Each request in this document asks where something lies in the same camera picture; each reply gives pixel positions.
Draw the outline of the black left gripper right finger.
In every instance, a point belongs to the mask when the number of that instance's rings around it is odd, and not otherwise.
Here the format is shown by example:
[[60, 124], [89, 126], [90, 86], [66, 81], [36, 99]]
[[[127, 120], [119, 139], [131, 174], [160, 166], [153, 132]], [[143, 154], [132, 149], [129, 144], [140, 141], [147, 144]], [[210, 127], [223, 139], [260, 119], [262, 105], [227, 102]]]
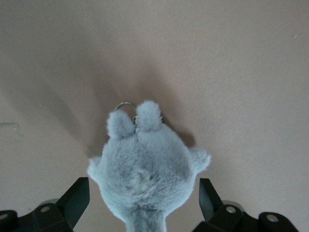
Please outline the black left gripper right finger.
[[285, 216], [262, 212], [258, 218], [247, 214], [234, 202], [223, 202], [208, 178], [199, 181], [199, 206], [204, 217], [195, 232], [295, 232]]

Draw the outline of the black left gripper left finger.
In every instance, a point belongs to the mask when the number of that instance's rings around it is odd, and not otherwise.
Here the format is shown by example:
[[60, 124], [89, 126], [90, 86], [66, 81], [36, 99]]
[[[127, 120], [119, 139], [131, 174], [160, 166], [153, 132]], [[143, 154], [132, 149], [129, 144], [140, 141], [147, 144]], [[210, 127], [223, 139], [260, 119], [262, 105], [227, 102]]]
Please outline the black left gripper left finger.
[[78, 178], [57, 200], [44, 203], [22, 217], [14, 210], [0, 212], [2, 232], [72, 232], [90, 202], [89, 179]]

